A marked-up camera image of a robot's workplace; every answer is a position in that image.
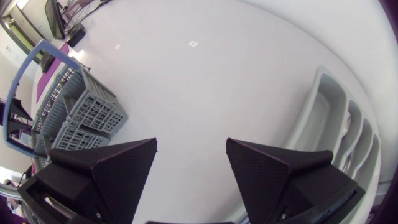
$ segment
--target monitor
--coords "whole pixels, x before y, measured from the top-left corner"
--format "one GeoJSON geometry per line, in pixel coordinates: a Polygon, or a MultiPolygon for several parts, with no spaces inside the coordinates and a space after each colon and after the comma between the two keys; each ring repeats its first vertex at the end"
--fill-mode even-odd
{"type": "Polygon", "coordinates": [[[156,138],[68,151],[18,192],[43,223],[131,223],[157,152],[156,138]]]}
{"type": "Polygon", "coordinates": [[[47,0],[45,3],[45,15],[54,38],[63,40],[65,38],[65,21],[55,0],[47,0]]]}
{"type": "Polygon", "coordinates": [[[229,138],[226,152],[252,224],[339,223],[364,195],[331,165],[331,151],[293,151],[229,138]]]}

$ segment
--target white wall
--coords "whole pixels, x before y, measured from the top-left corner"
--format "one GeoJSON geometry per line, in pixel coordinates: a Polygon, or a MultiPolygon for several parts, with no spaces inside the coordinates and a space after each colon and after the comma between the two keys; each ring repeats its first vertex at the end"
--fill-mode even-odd
{"type": "Polygon", "coordinates": [[[368,95],[379,127],[380,182],[391,180],[398,164],[398,45],[379,1],[242,1],[308,32],[353,71],[368,95]]]}
{"type": "MultiPolygon", "coordinates": [[[[0,26],[0,53],[2,53],[15,67],[19,68],[27,54],[11,39],[7,32],[0,26]]],[[[32,62],[27,67],[25,75],[32,80],[39,66],[32,62]]]]}
{"type": "Polygon", "coordinates": [[[31,21],[33,26],[49,41],[54,39],[52,35],[47,16],[45,15],[45,3],[47,0],[30,0],[22,12],[31,21]]]}

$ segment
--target gray plastic crate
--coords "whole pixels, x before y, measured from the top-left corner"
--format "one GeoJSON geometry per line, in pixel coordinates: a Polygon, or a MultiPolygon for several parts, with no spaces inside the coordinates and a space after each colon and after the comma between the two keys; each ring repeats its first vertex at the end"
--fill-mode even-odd
{"type": "Polygon", "coordinates": [[[32,127],[32,147],[35,153],[44,156],[53,146],[71,150],[105,146],[110,142],[109,135],[116,134],[127,119],[109,89],[83,67],[74,70],[66,65],[37,112],[32,127]],[[68,140],[73,128],[74,138],[68,140]],[[91,137],[78,140],[81,134],[91,137]]]}
{"type": "Polygon", "coordinates": [[[67,119],[52,144],[54,149],[82,150],[107,146],[111,140],[96,130],[85,127],[77,121],[67,119]]]}
{"type": "Polygon", "coordinates": [[[68,66],[64,66],[58,73],[37,112],[32,127],[32,132],[39,133],[39,136],[32,138],[35,153],[48,155],[53,140],[68,116],[62,93],[73,91],[75,83],[81,82],[81,75],[68,66]]]}
{"type": "Polygon", "coordinates": [[[35,164],[35,173],[38,173],[38,171],[42,170],[44,167],[49,165],[50,161],[45,157],[35,156],[34,164],[35,164]]]}
{"type": "Polygon", "coordinates": [[[76,86],[70,94],[64,94],[69,116],[87,127],[116,134],[127,121],[128,115],[116,96],[101,82],[86,70],[81,69],[81,74],[84,85],[76,86]]]}
{"type": "Polygon", "coordinates": [[[54,82],[52,83],[48,93],[46,94],[43,103],[40,108],[37,110],[36,119],[33,122],[32,130],[36,132],[41,132],[44,120],[49,114],[52,105],[55,100],[61,94],[61,90],[65,83],[70,79],[70,77],[75,73],[75,70],[65,66],[55,77],[54,82]]]}

